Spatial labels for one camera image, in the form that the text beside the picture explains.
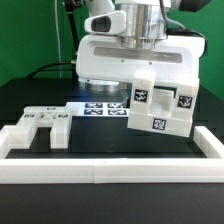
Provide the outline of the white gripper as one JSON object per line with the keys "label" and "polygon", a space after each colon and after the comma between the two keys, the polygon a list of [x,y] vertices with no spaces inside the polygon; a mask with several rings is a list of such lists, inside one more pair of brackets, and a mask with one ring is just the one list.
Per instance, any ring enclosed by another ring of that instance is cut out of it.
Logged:
{"label": "white gripper", "polygon": [[83,79],[131,83],[137,70],[154,72],[159,84],[198,77],[206,40],[192,31],[164,31],[122,10],[90,17],[84,27],[76,62]]}

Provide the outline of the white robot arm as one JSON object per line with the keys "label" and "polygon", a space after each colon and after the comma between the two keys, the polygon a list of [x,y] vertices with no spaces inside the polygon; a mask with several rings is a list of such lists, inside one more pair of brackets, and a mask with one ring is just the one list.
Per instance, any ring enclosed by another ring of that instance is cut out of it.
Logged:
{"label": "white robot arm", "polygon": [[131,83],[140,71],[158,85],[196,82],[206,38],[168,17],[197,12],[211,0],[66,0],[69,14],[86,6],[88,33],[77,49],[76,72],[84,81]]}

